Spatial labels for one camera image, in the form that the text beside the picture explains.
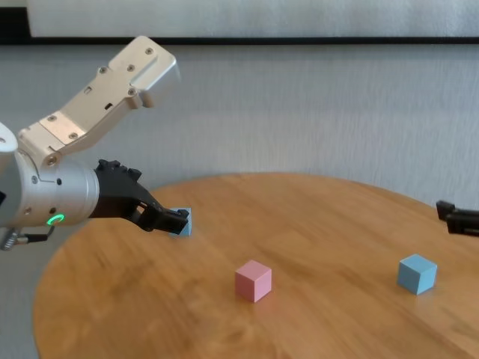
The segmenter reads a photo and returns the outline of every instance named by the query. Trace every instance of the silver cylindrical joint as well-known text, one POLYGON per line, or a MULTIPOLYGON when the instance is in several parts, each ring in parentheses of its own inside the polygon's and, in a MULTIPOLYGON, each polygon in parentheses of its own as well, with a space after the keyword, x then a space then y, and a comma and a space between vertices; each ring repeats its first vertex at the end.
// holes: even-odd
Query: silver cylindrical joint
POLYGON ((26 154, 17 153, 22 186, 14 216, 5 227, 73 225, 87 219, 98 202, 99 184, 93 169, 69 160, 56 164, 54 180, 42 180, 26 154))

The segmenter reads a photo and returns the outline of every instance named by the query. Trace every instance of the pink cube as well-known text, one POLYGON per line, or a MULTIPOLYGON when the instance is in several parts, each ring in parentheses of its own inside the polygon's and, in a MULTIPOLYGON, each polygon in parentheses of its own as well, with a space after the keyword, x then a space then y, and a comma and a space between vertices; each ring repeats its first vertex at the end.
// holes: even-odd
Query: pink cube
POLYGON ((272 271, 261 263, 250 260, 234 275, 236 293, 256 303, 271 292, 272 271))

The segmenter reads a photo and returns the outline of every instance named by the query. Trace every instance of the screw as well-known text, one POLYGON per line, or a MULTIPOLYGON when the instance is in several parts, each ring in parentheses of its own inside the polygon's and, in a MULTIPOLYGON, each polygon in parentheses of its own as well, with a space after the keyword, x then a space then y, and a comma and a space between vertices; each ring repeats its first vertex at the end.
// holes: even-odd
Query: screw
POLYGON ((57 163, 57 158, 55 156, 49 157, 46 163, 48 166, 53 166, 57 163))
POLYGON ((14 228, 9 229, 0 242, 0 249, 2 251, 11 251, 14 245, 16 245, 16 240, 18 239, 19 234, 19 230, 14 228))

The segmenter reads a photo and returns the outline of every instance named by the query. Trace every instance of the wood grain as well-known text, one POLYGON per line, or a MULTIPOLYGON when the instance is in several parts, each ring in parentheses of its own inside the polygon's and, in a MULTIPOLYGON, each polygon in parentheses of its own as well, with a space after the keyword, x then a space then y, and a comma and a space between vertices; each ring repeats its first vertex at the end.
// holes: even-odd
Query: wood grain
POLYGON ((192 208, 189 238, 93 220, 37 288, 41 359, 479 358, 479 240, 435 209, 356 182, 301 174, 210 177, 161 188, 192 208), (418 253, 436 287, 396 284, 418 253), (256 304, 234 295, 248 260, 272 268, 256 304))

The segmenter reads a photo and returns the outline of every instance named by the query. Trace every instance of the light blue cube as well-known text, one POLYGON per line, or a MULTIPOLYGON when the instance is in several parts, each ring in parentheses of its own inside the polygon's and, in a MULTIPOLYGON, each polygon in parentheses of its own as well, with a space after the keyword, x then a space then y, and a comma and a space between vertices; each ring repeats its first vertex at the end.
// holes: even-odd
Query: light blue cube
POLYGON ((170 208, 172 211, 177 211, 179 209, 185 209, 188 211, 189 215, 188 215, 188 224, 183 228, 183 230, 181 231, 180 234, 174 234, 174 233, 170 233, 172 236, 175 236, 175 237, 187 237, 187 236, 191 236, 192 235, 192 209, 191 208, 187 208, 187 207, 180 207, 180 208, 170 208))
POLYGON ((437 265, 419 254, 399 262, 397 284, 413 294, 421 294, 434 287, 437 265))

